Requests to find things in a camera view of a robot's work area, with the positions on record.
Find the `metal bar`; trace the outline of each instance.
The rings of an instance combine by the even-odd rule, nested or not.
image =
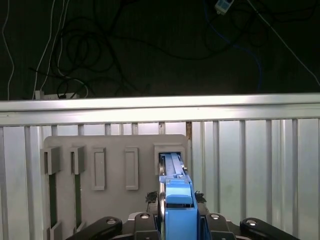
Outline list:
[[[299,238],[319,239],[319,120],[298,120]]]
[[[29,226],[29,239],[35,239],[35,206],[34,206],[34,185],[32,181],[33,163],[31,159],[31,133],[30,127],[24,127],[24,154],[25,154],[25,181],[26,181],[26,201]]]
[[[285,184],[283,181],[283,141],[282,141],[282,120],[272,120],[271,123],[271,188],[272,188],[272,221],[269,222],[279,229],[284,227],[284,214],[283,214],[283,196]]]
[[[272,179],[272,121],[267,120],[266,127],[266,222],[272,224],[273,212],[272,212],[272,200],[273,200],[273,179]]]
[[[247,128],[246,122],[240,121],[240,216],[247,218]]]
[[[265,104],[320,103],[320,95],[312,94],[259,94],[222,96],[175,96],[175,97],[124,97],[101,99],[72,99],[44,101],[0,101],[0,112],[25,112],[38,110],[70,109],[128,109],[156,107],[229,106]]]
[[[25,129],[3,128],[9,239],[30,239]]]
[[[218,205],[217,200],[217,188],[215,181],[217,179],[216,165],[215,165],[215,156],[214,151],[214,127],[212,121],[207,121],[204,123],[204,197],[206,199],[206,207],[210,213],[217,213],[216,206]]]
[[[299,163],[298,163],[298,120],[294,119],[292,121],[292,199],[293,199],[293,208],[292,208],[292,228],[293,236],[296,238],[299,237],[299,204],[298,204],[298,172],[299,172]]]
[[[0,127],[0,240],[9,239],[4,129]]]
[[[267,220],[267,128],[265,120],[246,122],[247,214]]]
[[[192,123],[192,172],[195,191],[204,192],[203,123]]]
[[[239,223],[241,218],[241,123],[220,122],[220,185],[221,213],[228,220]]]
[[[186,106],[154,108],[69,109],[0,112],[0,126],[154,123],[212,120],[306,119],[320,116],[320,103]]]

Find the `vertical metal slat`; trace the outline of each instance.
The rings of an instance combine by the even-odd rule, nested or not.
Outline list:
[[[265,120],[246,122],[247,214],[267,220],[267,127]]]
[[[30,232],[24,127],[4,127],[3,136],[9,239],[28,240]]]
[[[104,124],[86,124],[83,127],[84,127],[84,135],[86,136],[105,135]]]
[[[298,120],[299,238],[319,239],[319,120]]]
[[[241,126],[220,122],[221,213],[234,223],[241,220]]]
[[[138,123],[139,135],[144,134],[159,134],[159,124],[158,123]]]
[[[26,176],[26,201],[29,226],[29,239],[35,239],[35,219],[34,219],[34,185],[33,185],[33,164],[31,157],[31,134],[30,127],[24,127],[24,154],[25,154],[25,176]]]
[[[215,195],[215,156],[214,156],[214,127],[212,121],[204,123],[204,197],[206,199],[206,207],[211,213],[216,212],[216,196]]]
[[[240,121],[240,215],[247,217],[247,130],[246,122]]]
[[[45,198],[42,192],[42,176],[40,165],[40,149],[42,146],[42,133],[40,126],[30,127],[30,163],[29,176],[32,185],[32,202],[33,212],[30,210],[28,214],[34,214],[34,238],[35,240],[42,240],[42,229],[44,228],[44,211],[42,206],[45,204]]]
[[[185,122],[166,122],[164,127],[165,134],[187,134]]]
[[[0,127],[0,240],[9,239],[4,129]]]
[[[203,122],[192,122],[192,178],[195,191],[204,192]]]

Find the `rectangular slot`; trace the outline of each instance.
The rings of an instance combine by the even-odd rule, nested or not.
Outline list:
[[[139,162],[137,147],[129,147],[125,149],[125,189],[139,189]]]
[[[82,223],[80,174],[74,175],[74,193],[75,193],[75,225],[76,225],[76,228],[79,228],[79,226]]]
[[[102,191],[106,187],[106,149],[94,148],[91,159],[92,190]]]
[[[49,178],[50,227],[53,228],[56,225],[58,220],[56,174],[49,175],[48,178]]]

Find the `horizontal rail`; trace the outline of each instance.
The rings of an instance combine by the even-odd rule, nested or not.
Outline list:
[[[320,94],[260,94],[220,96],[123,97],[69,100],[0,101],[0,113],[61,110],[102,110],[208,106],[320,103]]]

